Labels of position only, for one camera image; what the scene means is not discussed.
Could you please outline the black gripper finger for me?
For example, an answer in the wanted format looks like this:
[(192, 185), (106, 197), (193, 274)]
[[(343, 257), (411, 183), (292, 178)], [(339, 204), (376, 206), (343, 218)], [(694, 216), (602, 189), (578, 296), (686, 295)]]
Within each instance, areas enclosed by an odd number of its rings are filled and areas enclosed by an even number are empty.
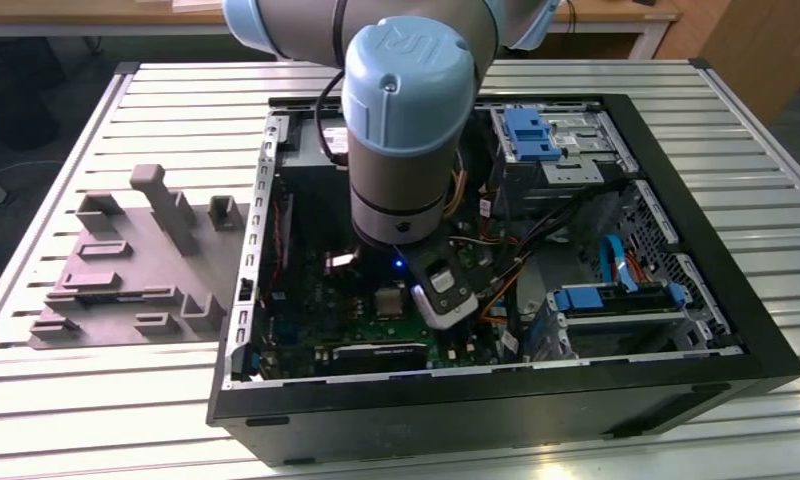
[(360, 257), (359, 248), (328, 251), (323, 260), (324, 275), (339, 276), (352, 272), (360, 264)]

